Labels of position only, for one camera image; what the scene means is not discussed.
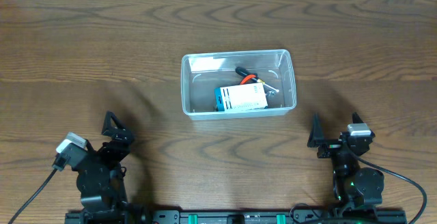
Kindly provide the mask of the white blue cardboard box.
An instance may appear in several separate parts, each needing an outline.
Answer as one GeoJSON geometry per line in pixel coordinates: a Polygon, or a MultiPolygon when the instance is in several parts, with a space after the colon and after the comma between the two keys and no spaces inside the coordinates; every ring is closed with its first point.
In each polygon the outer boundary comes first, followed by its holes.
{"type": "Polygon", "coordinates": [[[268,106],[261,83],[219,87],[214,90],[218,111],[240,112],[265,109],[268,106]]]}

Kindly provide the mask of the red handled pliers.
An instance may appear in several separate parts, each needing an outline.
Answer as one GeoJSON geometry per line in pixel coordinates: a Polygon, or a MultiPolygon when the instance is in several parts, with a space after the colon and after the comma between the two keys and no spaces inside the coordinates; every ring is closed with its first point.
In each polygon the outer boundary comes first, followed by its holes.
{"type": "Polygon", "coordinates": [[[245,77],[241,80],[240,84],[241,84],[241,85],[244,85],[244,84],[246,84],[248,81],[255,81],[255,82],[257,82],[256,77],[257,77],[257,76],[254,75],[254,74],[248,74],[247,76],[245,76],[245,77]]]}

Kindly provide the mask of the slim black yellow screwdriver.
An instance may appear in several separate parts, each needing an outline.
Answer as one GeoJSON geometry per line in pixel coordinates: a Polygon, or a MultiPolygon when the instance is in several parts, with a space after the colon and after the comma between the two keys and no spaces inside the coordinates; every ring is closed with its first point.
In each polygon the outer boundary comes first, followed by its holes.
{"type": "Polygon", "coordinates": [[[252,72],[249,72],[247,69],[245,69],[245,68],[243,68],[243,67],[236,67],[235,72],[236,72],[238,75],[242,76],[243,78],[244,78],[245,76],[247,76],[248,74],[254,74],[254,75],[257,76],[257,77],[256,77],[257,82],[255,82],[255,81],[248,81],[246,84],[249,84],[249,83],[261,83],[261,84],[262,84],[265,88],[267,88],[268,90],[270,90],[270,91],[275,91],[276,93],[279,93],[279,90],[278,90],[277,88],[274,88],[273,86],[267,84],[264,80],[262,80],[261,78],[259,78],[257,74],[252,73],[252,72]]]}

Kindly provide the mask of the silver wrench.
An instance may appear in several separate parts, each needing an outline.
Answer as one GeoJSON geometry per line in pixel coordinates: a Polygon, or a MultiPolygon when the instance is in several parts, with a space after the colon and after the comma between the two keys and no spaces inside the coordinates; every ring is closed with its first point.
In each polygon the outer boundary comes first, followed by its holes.
{"type": "Polygon", "coordinates": [[[266,96],[273,97],[275,95],[276,95],[275,91],[268,91],[268,92],[266,92],[266,96]]]}

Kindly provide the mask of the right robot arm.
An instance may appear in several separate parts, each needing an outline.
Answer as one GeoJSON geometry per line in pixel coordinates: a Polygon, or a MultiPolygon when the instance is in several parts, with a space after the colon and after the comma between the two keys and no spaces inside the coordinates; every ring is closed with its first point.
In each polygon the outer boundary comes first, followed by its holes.
{"type": "Polygon", "coordinates": [[[339,203],[330,209],[333,217],[376,220],[376,206],[382,203],[384,175],[377,169],[361,167],[359,156],[369,151],[375,134],[357,113],[337,139],[327,139],[319,116],[313,116],[307,142],[317,148],[318,158],[329,158],[333,166],[333,192],[339,203]]]}

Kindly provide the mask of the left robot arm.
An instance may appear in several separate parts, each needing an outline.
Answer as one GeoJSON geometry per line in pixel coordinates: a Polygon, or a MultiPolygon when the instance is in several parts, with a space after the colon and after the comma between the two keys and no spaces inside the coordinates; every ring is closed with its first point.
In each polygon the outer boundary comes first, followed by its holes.
{"type": "Polygon", "coordinates": [[[72,167],[78,173],[76,187],[83,209],[65,215],[65,223],[142,223],[147,219],[143,207],[128,201],[121,161],[130,154],[133,133],[108,111],[102,135],[111,138],[98,150],[87,146],[85,157],[72,167]]]}

